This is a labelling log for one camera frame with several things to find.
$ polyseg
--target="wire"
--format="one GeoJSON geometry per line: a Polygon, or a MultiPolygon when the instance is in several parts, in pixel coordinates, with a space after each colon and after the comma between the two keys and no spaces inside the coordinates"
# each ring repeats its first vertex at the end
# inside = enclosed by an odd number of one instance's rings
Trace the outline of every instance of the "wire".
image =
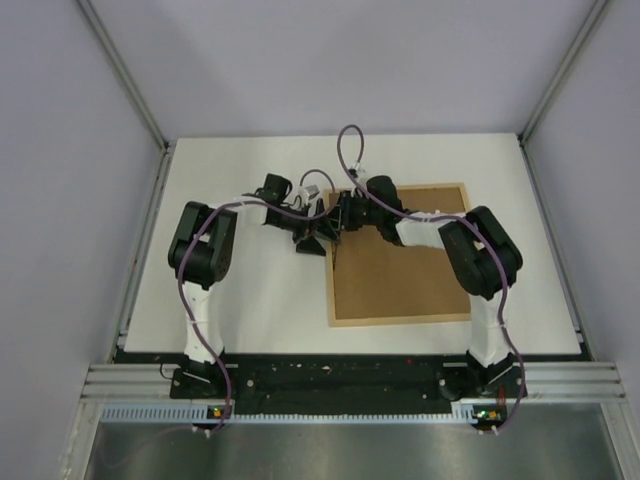
{"type": "Polygon", "coordinates": [[[505,305],[507,303],[507,292],[509,291],[509,282],[507,281],[507,273],[505,272],[504,266],[502,265],[502,262],[500,261],[500,257],[498,257],[498,254],[493,249],[493,247],[491,246],[489,241],[484,237],[484,235],[482,235],[482,233],[480,233],[480,231],[476,228],[476,226],[473,225],[471,222],[469,222],[464,217],[459,217],[457,215],[447,215],[447,214],[434,215],[434,216],[431,216],[431,217],[428,217],[428,218],[414,217],[414,216],[412,216],[410,214],[407,214],[405,212],[401,212],[399,210],[396,210],[395,208],[393,208],[393,207],[387,205],[386,203],[384,203],[382,200],[380,200],[380,199],[374,197],[373,195],[371,195],[367,191],[367,189],[362,184],[360,184],[360,182],[358,182],[358,180],[355,178],[355,176],[352,175],[352,173],[349,171],[349,168],[347,167],[347,164],[344,161],[344,156],[342,155],[342,138],[344,137],[345,133],[347,131],[351,130],[351,129],[354,129],[358,133],[358,135],[360,136],[360,152],[358,153],[358,158],[356,160],[356,165],[359,165],[360,162],[362,161],[362,157],[364,155],[364,134],[362,133],[362,130],[360,129],[360,127],[358,127],[355,124],[350,124],[350,125],[347,125],[347,126],[343,127],[342,130],[340,130],[340,133],[338,134],[338,140],[337,140],[337,145],[336,145],[337,153],[338,153],[338,160],[340,162],[340,166],[344,170],[344,173],[347,175],[347,178],[349,178],[351,183],[353,183],[353,185],[365,197],[367,197],[369,200],[377,203],[382,208],[388,210],[389,212],[391,212],[391,213],[393,213],[393,214],[395,214],[395,215],[397,215],[399,217],[407,218],[407,219],[410,219],[410,220],[414,220],[416,222],[433,222],[433,221],[438,221],[438,220],[452,220],[452,221],[456,221],[456,222],[459,222],[459,223],[463,224],[484,245],[484,247],[487,249],[487,252],[489,252],[489,255],[491,256],[492,260],[496,264],[496,267],[498,269],[498,273],[500,274],[500,281],[502,283],[502,296],[500,298],[500,304],[498,306],[497,320],[498,320],[498,323],[500,324],[500,329],[502,330],[502,335],[504,337],[504,340],[507,343],[507,346],[511,349],[511,351],[515,355],[516,360],[518,361],[518,364],[520,366],[520,371],[521,371],[521,383],[520,383],[520,389],[518,390],[518,395],[516,397],[516,401],[515,401],[512,409],[511,409],[511,414],[506,418],[504,423],[502,425],[500,425],[500,427],[498,427],[498,428],[496,428],[496,430],[494,430],[494,433],[497,435],[497,434],[501,433],[511,423],[511,421],[513,419],[513,416],[516,414],[516,412],[520,408],[520,403],[522,402],[522,399],[524,398],[524,394],[525,394],[525,391],[526,391],[524,360],[522,358],[522,355],[520,354],[520,352],[518,351],[518,349],[514,345],[513,341],[511,340],[511,336],[509,335],[509,332],[507,331],[507,326],[506,326],[505,320],[504,320],[504,308],[505,308],[505,305]]]}
{"type": "Polygon", "coordinates": [[[336,186],[334,185],[333,180],[331,180],[331,177],[329,176],[329,174],[324,170],[320,170],[319,168],[312,168],[311,170],[307,170],[306,172],[304,172],[302,174],[302,177],[300,177],[300,186],[302,186],[304,179],[307,178],[312,173],[319,173],[324,178],[326,178],[327,181],[329,182],[329,185],[331,185],[332,193],[336,193],[336,186]]]}
{"type": "Polygon", "coordinates": [[[302,207],[302,197],[300,195],[296,195],[296,198],[293,199],[293,203],[290,205],[294,210],[296,208],[302,207]]]}
{"type": "Polygon", "coordinates": [[[161,364],[160,364],[160,376],[161,376],[162,378],[166,378],[167,380],[173,380],[171,377],[167,377],[167,376],[164,374],[163,367],[164,367],[164,363],[161,363],[161,364]]]}

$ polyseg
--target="aluminum frame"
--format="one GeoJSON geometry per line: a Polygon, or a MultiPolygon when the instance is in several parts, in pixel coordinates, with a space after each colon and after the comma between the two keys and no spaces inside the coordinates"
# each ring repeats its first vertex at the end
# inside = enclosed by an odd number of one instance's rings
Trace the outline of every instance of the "aluminum frame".
{"type": "Polygon", "coordinates": [[[551,108],[551,105],[556,99],[558,93],[562,90],[562,87],[565,85],[573,71],[573,67],[580,58],[580,55],[582,55],[582,52],[587,48],[589,41],[604,20],[611,3],[612,0],[595,0],[591,6],[591,9],[582,23],[582,26],[578,30],[576,37],[573,42],[571,42],[569,50],[567,50],[562,62],[560,62],[558,70],[551,79],[551,82],[549,82],[549,85],[542,94],[542,97],[538,100],[538,104],[534,108],[531,117],[529,117],[527,124],[520,134],[520,142],[522,146],[526,145],[531,137],[536,133],[538,125],[540,125],[540,122],[542,122],[545,114],[549,111],[549,108],[551,108]]]}
{"type": "Polygon", "coordinates": [[[540,186],[538,171],[536,169],[535,163],[532,160],[532,156],[529,152],[528,147],[521,146],[520,150],[522,152],[522,159],[524,161],[525,168],[527,169],[527,174],[529,175],[531,187],[533,188],[534,197],[536,199],[536,203],[538,204],[538,210],[540,211],[540,215],[542,216],[542,223],[545,229],[545,233],[547,234],[547,240],[551,245],[551,255],[553,256],[556,269],[558,270],[560,285],[562,287],[562,292],[564,293],[565,300],[567,301],[567,306],[569,307],[571,320],[573,321],[574,327],[576,328],[578,341],[584,343],[587,346],[587,351],[589,352],[589,354],[597,360],[597,352],[594,352],[590,348],[590,336],[588,331],[589,329],[584,325],[584,322],[582,321],[582,318],[584,318],[584,316],[580,307],[580,301],[577,293],[571,287],[574,282],[567,268],[566,254],[564,253],[560,241],[558,240],[557,229],[555,227],[555,222],[551,214],[549,202],[540,186]]]}
{"type": "Polygon", "coordinates": [[[175,147],[173,145],[169,145],[160,157],[155,182],[151,189],[149,201],[145,210],[144,220],[142,222],[140,232],[137,235],[138,240],[136,242],[136,249],[130,265],[131,275],[127,280],[121,299],[118,302],[117,330],[112,334],[113,338],[111,348],[107,352],[105,359],[107,362],[112,360],[118,346],[124,348],[124,341],[126,340],[127,330],[129,328],[129,323],[131,322],[131,314],[133,313],[135,299],[138,295],[138,289],[140,288],[140,281],[142,280],[144,262],[147,258],[147,253],[151,244],[151,236],[158,218],[158,211],[162,202],[164,187],[167,183],[167,178],[169,177],[174,151],[175,147]]]}
{"type": "Polygon", "coordinates": [[[73,3],[78,7],[78,11],[82,15],[87,27],[98,42],[98,46],[100,50],[102,50],[106,62],[111,67],[113,75],[116,77],[116,80],[118,80],[133,110],[142,121],[158,148],[161,151],[166,150],[169,143],[162,133],[162,130],[160,130],[160,126],[155,118],[153,118],[147,102],[140,93],[140,89],[133,80],[129,68],[122,59],[120,52],[118,52],[113,40],[111,40],[111,36],[105,28],[104,23],[102,23],[100,15],[98,15],[93,3],[91,3],[91,0],[73,0],[73,3]]]}
{"type": "MultiPolygon", "coordinates": [[[[165,375],[175,365],[162,367],[165,375]]],[[[525,404],[591,403],[600,404],[607,422],[612,444],[625,479],[636,479],[640,468],[640,453],[631,413],[615,364],[611,362],[528,362],[529,396],[525,404]]],[[[170,380],[160,375],[157,364],[94,364],[89,368],[82,390],[76,420],[67,453],[59,474],[61,480],[82,480],[86,475],[92,445],[103,411],[111,406],[144,407],[161,414],[168,407],[197,410],[200,406],[222,407],[221,400],[173,400],[169,398],[170,380]]],[[[458,409],[468,404],[480,404],[477,399],[459,402],[458,409]]],[[[340,423],[335,418],[312,419],[304,416],[261,416],[239,418],[237,423],[340,423]]],[[[403,416],[399,423],[439,423],[449,418],[403,416]]],[[[380,423],[380,418],[345,418],[343,423],[380,423]]]]}

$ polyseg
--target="purple cable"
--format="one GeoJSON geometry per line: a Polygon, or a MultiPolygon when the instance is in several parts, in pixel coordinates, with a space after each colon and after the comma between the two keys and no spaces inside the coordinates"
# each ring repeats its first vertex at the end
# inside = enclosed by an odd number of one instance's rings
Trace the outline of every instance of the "purple cable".
{"type": "Polygon", "coordinates": [[[342,169],[344,170],[344,173],[347,175],[347,177],[349,178],[351,183],[353,183],[353,185],[365,197],[367,197],[369,200],[377,203],[378,205],[380,205],[382,208],[388,210],[389,212],[391,212],[391,213],[393,213],[395,215],[398,215],[399,217],[407,218],[407,219],[410,219],[410,220],[414,220],[416,222],[431,222],[431,221],[437,221],[437,220],[453,220],[453,221],[456,221],[456,222],[460,222],[465,227],[467,227],[467,229],[469,229],[469,231],[471,233],[473,233],[475,235],[475,237],[484,245],[484,247],[487,249],[487,252],[489,252],[489,255],[491,256],[491,258],[493,259],[493,261],[496,264],[496,267],[498,269],[498,273],[500,274],[500,281],[502,282],[502,297],[500,298],[500,304],[498,306],[497,319],[498,319],[498,323],[500,324],[500,329],[502,330],[502,335],[504,336],[504,340],[507,343],[508,347],[513,351],[513,354],[515,355],[516,360],[518,361],[518,364],[520,365],[520,371],[521,371],[521,376],[522,376],[521,377],[522,381],[520,383],[520,388],[518,390],[518,396],[516,397],[516,401],[513,404],[513,408],[511,409],[511,414],[507,417],[507,419],[504,421],[504,423],[502,425],[500,425],[500,427],[498,427],[494,431],[495,434],[497,435],[497,434],[501,433],[507,427],[507,425],[509,425],[511,423],[511,421],[513,419],[513,416],[515,415],[515,413],[520,408],[520,403],[522,402],[522,399],[524,398],[524,394],[525,394],[525,390],[526,390],[524,360],[522,359],[522,355],[520,354],[520,352],[518,351],[518,349],[514,345],[513,341],[511,340],[511,336],[509,335],[509,332],[507,331],[507,326],[506,326],[505,321],[504,321],[504,307],[505,307],[505,305],[507,303],[507,292],[509,290],[509,282],[507,281],[507,274],[506,274],[506,272],[504,270],[504,267],[502,266],[502,262],[500,262],[500,258],[498,257],[498,254],[493,249],[493,247],[491,246],[489,241],[484,237],[484,235],[482,235],[482,233],[480,233],[480,231],[476,228],[476,226],[473,225],[471,222],[469,222],[466,218],[458,217],[457,215],[446,215],[446,214],[434,215],[434,216],[428,217],[428,218],[414,217],[414,216],[409,215],[407,213],[404,213],[404,212],[401,212],[399,210],[396,210],[395,208],[393,208],[393,207],[387,205],[386,203],[384,203],[382,200],[380,200],[380,199],[374,197],[373,195],[371,195],[367,191],[367,189],[364,186],[362,186],[362,184],[360,184],[360,182],[358,182],[358,180],[349,172],[349,168],[347,167],[347,164],[345,163],[344,157],[342,155],[342,138],[344,137],[344,134],[350,129],[356,130],[356,132],[358,132],[358,135],[360,137],[360,153],[358,154],[358,159],[356,160],[356,164],[359,164],[360,161],[362,160],[362,156],[364,154],[364,134],[362,133],[362,130],[360,129],[360,127],[358,127],[355,124],[347,125],[342,130],[340,130],[340,133],[338,134],[338,141],[337,141],[338,160],[340,161],[340,165],[342,166],[342,169]]]}
{"type": "Polygon", "coordinates": [[[304,183],[304,179],[307,178],[312,173],[319,173],[324,178],[326,178],[327,181],[329,182],[329,185],[331,185],[331,190],[333,190],[333,192],[335,193],[336,186],[333,184],[333,180],[331,180],[331,177],[327,172],[325,172],[324,170],[320,170],[319,168],[312,168],[311,170],[307,170],[306,172],[304,172],[302,177],[300,177],[300,186],[302,186],[302,184],[304,183]]]}

